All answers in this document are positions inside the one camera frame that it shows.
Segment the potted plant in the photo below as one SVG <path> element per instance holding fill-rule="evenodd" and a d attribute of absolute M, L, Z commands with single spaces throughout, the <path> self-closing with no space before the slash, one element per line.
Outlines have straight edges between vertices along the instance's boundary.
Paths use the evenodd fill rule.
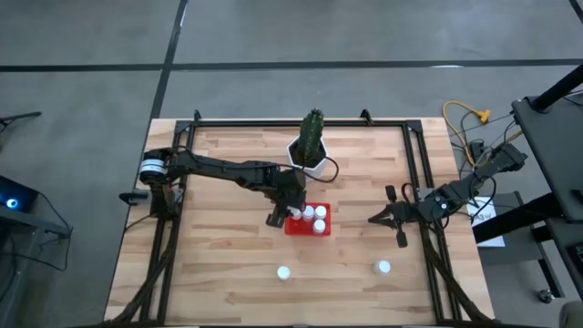
<path fill-rule="evenodd" d="M 323 174 L 328 152 L 322 140 L 324 115 L 318 108 L 312 109 L 303 119 L 300 136 L 288 145 L 288 158 L 294 167 L 315 178 Z"/>

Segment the blue light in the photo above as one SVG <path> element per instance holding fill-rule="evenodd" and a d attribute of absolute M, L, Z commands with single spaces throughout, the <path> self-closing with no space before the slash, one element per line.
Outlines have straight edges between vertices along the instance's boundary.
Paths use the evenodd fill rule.
<path fill-rule="evenodd" d="M 8 209 L 13 210 L 16 208 L 16 206 L 18 206 L 18 200 L 15 199 L 7 200 L 6 206 L 8 207 Z"/>

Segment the red tray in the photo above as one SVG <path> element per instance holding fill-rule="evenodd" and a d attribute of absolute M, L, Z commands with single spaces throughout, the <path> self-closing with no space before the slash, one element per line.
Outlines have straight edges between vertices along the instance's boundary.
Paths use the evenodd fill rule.
<path fill-rule="evenodd" d="M 312 206 L 315 210 L 318 206 L 323 206 L 326 208 L 326 217 L 324 218 L 324 222 L 326 223 L 326 229 L 324 229 L 324 233 L 314 233 L 312 229 L 312 225 L 315 218 L 312 219 L 310 222 L 306 222 L 303 219 L 294 220 L 291 216 L 285 219 L 285 234 L 290 236 L 330 236 L 331 232 L 331 224 L 332 224 L 332 214 L 330 210 L 330 204 L 328 203 L 306 203 L 306 206 Z"/>

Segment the green cactus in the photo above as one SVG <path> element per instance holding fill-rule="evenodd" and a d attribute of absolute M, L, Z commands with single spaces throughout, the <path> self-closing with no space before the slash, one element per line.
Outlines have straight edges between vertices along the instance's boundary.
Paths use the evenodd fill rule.
<path fill-rule="evenodd" d="M 324 115 L 318 108 L 303 119 L 300 128 L 300 138 L 295 149 L 294 160 L 298 165 L 313 168 L 322 160 L 323 151 L 320 144 L 322 129 L 324 127 Z"/>

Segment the white pot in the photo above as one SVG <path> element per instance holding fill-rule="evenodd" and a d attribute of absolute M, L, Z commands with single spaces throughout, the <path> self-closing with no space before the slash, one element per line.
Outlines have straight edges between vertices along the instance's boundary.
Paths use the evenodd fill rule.
<path fill-rule="evenodd" d="M 301 169 L 302 165 L 297 165 L 296 163 L 293 162 L 292 159 L 292 146 L 298 141 L 298 139 L 300 138 L 300 136 L 296 137 L 289 145 L 288 145 L 288 161 L 290 162 L 290 165 Z M 324 140 L 322 138 L 320 138 L 320 143 L 322 144 L 322 147 L 324 148 L 324 156 L 328 156 L 328 149 L 326 148 L 326 145 L 324 144 Z M 303 167 L 303 171 L 310 174 L 311 176 L 315 177 L 315 178 L 319 178 L 322 176 L 322 174 L 324 173 L 324 167 L 326 166 L 326 158 L 322 159 L 320 161 L 320 163 L 318 163 L 318 165 L 316 165 L 313 168 L 308 168 L 308 167 Z M 306 182 L 312 181 L 312 178 L 309 178 L 306 176 Z"/>

